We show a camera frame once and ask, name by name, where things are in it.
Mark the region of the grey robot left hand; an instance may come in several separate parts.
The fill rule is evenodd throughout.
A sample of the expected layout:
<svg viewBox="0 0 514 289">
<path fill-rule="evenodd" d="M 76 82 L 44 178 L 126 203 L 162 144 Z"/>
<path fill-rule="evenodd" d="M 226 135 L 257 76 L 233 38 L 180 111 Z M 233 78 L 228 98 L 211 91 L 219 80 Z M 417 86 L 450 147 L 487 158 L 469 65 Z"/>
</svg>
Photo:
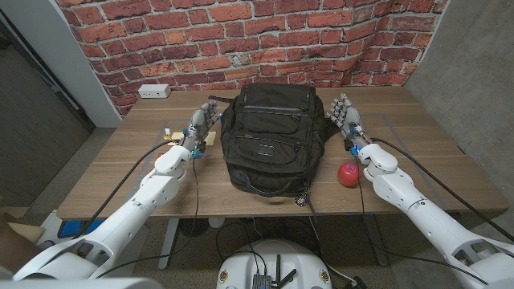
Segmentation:
<svg viewBox="0 0 514 289">
<path fill-rule="evenodd" d="M 208 136 L 210 129 L 219 120 L 220 114 L 217 109 L 217 102 L 209 100 L 191 116 L 187 133 L 180 142 L 180 146 L 189 149 L 196 149 Z"/>
</svg>

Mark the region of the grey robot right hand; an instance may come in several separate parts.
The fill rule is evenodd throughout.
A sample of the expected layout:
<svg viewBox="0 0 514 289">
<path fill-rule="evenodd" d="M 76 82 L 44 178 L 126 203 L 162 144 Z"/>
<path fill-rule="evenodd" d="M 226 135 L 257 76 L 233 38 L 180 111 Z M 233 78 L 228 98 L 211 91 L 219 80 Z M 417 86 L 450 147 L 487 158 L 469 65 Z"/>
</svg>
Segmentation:
<svg viewBox="0 0 514 289">
<path fill-rule="evenodd" d="M 325 116 L 340 129 L 345 149 L 352 155 L 356 156 L 361 149 L 372 143 L 366 135 L 359 111 L 344 92 L 339 99 L 333 100 Z"/>
</svg>

